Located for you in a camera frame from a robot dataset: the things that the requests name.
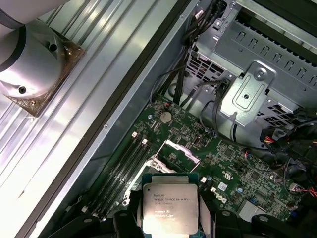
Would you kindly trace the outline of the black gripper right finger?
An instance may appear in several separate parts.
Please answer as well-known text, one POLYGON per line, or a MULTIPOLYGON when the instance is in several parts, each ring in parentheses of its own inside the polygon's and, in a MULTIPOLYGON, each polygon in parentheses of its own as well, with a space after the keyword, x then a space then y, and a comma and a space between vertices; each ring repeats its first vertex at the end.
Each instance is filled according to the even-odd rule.
POLYGON ((208 238, 295 238, 296 229, 270 215, 255 215, 251 222, 229 210, 216 210, 212 195, 200 195, 200 225, 208 238))

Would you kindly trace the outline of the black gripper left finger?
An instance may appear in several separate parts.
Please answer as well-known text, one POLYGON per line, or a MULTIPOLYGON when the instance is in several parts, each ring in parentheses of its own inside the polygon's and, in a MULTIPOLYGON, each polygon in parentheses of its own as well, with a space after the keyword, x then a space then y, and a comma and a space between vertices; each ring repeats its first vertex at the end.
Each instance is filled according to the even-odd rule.
POLYGON ((144 233, 137 225, 137 211, 143 198, 141 190, 130 193, 126 210, 114 213, 105 221, 92 215, 79 216, 49 235, 51 238, 142 238, 144 233))

